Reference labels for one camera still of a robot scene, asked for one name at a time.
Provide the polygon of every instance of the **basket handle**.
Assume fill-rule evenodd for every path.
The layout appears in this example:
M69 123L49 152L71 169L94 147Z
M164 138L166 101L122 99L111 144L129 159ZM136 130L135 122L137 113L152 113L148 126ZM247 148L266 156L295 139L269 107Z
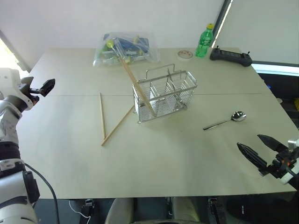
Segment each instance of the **basket handle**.
M146 70L145 79L148 78L148 72L149 71L153 71L153 70L157 70L157 69L162 69L162 68L170 67L170 66L172 66L172 72L175 72L175 64L172 63L172 64L164 65L164 66L161 66L161 67L157 67L157 68L154 68L154 69L148 69L148 70Z

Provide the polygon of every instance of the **black cable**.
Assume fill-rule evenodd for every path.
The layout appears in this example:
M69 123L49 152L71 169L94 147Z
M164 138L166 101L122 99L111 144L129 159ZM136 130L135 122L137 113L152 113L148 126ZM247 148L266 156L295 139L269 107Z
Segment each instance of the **black cable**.
M46 178L44 178L43 175L41 175L36 169L32 168L30 165L28 165L26 163L25 163L25 166L28 167L29 169L31 169L33 172L35 172L49 187L49 189L53 195L53 199L54 199L54 210L55 210L55 214L56 214L56 224L60 224L57 198L56 198L56 195L55 195L55 192L54 192L52 186L49 184L49 182L46 180Z

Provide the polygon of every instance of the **soda bottle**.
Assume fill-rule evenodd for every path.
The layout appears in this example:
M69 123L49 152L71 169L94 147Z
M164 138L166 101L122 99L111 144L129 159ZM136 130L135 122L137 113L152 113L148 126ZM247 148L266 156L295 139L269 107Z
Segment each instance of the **soda bottle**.
M206 27L206 30L200 35L200 40L198 43L198 47L196 48L195 55L197 57L206 56L207 49L210 47L211 41L213 40L213 28L214 25L209 23Z

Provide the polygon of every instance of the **white table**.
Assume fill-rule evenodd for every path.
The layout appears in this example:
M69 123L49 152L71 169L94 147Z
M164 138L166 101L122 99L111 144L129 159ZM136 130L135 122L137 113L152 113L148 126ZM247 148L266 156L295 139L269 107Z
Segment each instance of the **white table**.
M47 178L58 198L294 191L271 175L261 177L236 145L248 145L271 162L275 152L257 134L285 144L298 136L260 77L251 67L211 62L208 57L181 62L175 58L177 51L162 49L161 63L131 67L135 73L140 71L136 76L165 63L191 71L199 86L188 109L142 124L131 113L104 147L100 146L99 92L104 94L107 133L133 104L123 68L92 68L93 50L89 49L53 49L43 55L31 72L33 84L55 77L57 85L24 113L18 134L22 159ZM245 111L247 119L202 130L229 118L235 110ZM46 185L36 178L41 198L51 198Z

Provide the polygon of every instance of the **metal spoon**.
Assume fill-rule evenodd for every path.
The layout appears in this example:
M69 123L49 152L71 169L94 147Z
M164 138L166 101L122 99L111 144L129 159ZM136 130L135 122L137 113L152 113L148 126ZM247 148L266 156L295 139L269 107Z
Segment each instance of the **metal spoon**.
M203 129L204 129L204 130L208 130L208 129L211 129L211 128L213 128L213 127L216 127L216 126L218 126L218 125L221 125L221 124L223 124L223 123L225 123L225 122L228 122L228 121L231 121L231 120L233 120L233 121L242 121L242 120L245 120L245 118L246 118L246 114L245 114L244 112L242 112L242 111L236 111L236 112L232 115L232 117L231 117L230 120L225 120L225 121L222 121L222 122L219 122L219 123L210 125L210 126L208 126L208 127L204 127Z

